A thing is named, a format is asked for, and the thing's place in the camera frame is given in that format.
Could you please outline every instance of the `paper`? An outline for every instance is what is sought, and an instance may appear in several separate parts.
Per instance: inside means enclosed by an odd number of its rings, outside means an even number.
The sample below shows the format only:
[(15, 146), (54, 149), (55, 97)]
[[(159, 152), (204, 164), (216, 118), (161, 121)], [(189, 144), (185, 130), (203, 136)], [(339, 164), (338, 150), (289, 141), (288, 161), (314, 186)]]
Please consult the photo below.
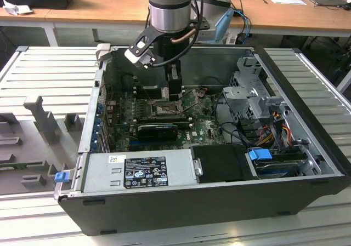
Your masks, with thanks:
[(17, 5), (14, 5), (14, 4), (11, 4), (11, 3), (7, 2), (6, 0), (3, 0), (3, 1), (4, 1), (4, 6), (2, 6), (2, 7), (9, 14), (17, 16), (18, 14), (26, 14), (26, 13), (33, 12), (33, 10), (31, 10), (29, 8), (29, 6), (27, 6), (27, 5), (19, 5), (19, 6), (17, 6)]
[(302, 0), (271, 0), (275, 4), (307, 5)]

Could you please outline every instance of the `blue latch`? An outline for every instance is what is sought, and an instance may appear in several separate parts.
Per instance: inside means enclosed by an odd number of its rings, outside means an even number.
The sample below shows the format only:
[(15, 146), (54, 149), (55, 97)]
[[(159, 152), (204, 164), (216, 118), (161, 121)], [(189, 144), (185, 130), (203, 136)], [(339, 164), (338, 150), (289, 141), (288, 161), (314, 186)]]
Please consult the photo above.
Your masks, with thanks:
[(272, 155), (270, 154), (268, 149), (253, 149), (248, 155), (251, 160), (265, 160), (272, 159)]
[(55, 182), (56, 183), (70, 182), (69, 177), (70, 177), (69, 172), (57, 172), (55, 175)]

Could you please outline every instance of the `floor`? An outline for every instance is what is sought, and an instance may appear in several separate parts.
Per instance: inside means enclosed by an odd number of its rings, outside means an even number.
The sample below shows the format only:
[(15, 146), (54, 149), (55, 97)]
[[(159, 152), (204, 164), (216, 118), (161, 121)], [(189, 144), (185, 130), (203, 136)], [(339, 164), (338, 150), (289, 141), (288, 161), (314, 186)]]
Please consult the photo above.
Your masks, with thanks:
[[(7, 59), (11, 57), (15, 48), (20, 45), (29, 46), (49, 46), (45, 32), (42, 28), (24, 28), (24, 27), (3, 27), (2, 28), (8, 39), (0, 33), (0, 68), (2, 68)], [(136, 37), (134, 31), (98, 30), (99, 38), (115, 45), (129, 45)], [(92, 30), (79, 28), (60, 28), (58, 29), (58, 41), (61, 46), (96, 46), (93, 40)], [(302, 52), (308, 59), (331, 81), (338, 84), (345, 73), (337, 72), (338, 62), (336, 59), (337, 51), (340, 45), (343, 46), (347, 38), (340, 38), (338, 42), (331, 38), (319, 37), (309, 49), (306, 45), (313, 37), (298, 36), (279, 36), (279, 35), (252, 35), (245, 45), (260, 44), (266, 48), (302, 48)], [(351, 98), (351, 90), (347, 90), (345, 95)]]

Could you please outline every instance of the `wooden table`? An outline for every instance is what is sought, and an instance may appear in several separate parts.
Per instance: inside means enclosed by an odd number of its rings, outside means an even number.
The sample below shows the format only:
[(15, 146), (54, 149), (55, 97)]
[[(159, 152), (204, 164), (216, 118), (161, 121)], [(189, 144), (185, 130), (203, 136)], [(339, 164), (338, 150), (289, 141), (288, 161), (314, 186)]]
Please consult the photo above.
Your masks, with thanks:
[[(252, 22), (251, 33), (302, 36), (348, 37), (351, 12), (307, 5), (274, 4), (271, 0), (241, 0), (245, 15)], [(240, 8), (239, 0), (233, 4)], [(141, 31), (148, 13), (148, 0), (73, 0), (66, 10), (34, 9), (33, 14), (12, 16), (0, 10), (0, 25), (45, 29), (51, 46), (57, 46), (56, 28), (91, 28), (97, 40), (99, 28), (112, 31)], [(241, 18), (233, 18), (230, 32), (243, 27)]]

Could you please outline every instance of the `blue cable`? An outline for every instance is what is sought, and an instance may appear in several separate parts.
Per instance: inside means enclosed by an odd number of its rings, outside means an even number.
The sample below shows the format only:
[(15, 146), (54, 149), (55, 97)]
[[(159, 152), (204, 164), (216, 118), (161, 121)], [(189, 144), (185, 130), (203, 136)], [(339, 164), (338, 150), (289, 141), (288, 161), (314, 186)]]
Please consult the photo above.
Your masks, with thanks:
[(245, 41), (246, 41), (246, 39), (247, 39), (247, 37), (248, 37), (248, 35), (249, 35), (249, 27), (248, 27), (248, 21), (247, 21), (247, 17), (245, 16), (245, 15), (243, 15), (243, 13), (242, 12), (240, 12), (240, 11), (238, 11), (238, 10), (235, 10), (235, 12), (236, 13), (238, 13), (241, 17), (242, 17), (242, 19), (243, 20), (245, 20), (245, 25), (246, 25), (246, 34), (245, 34), (245, 38), (244, 38), (244, 40), (242, 41), (242, 44), (244, 44), (245, 43)]

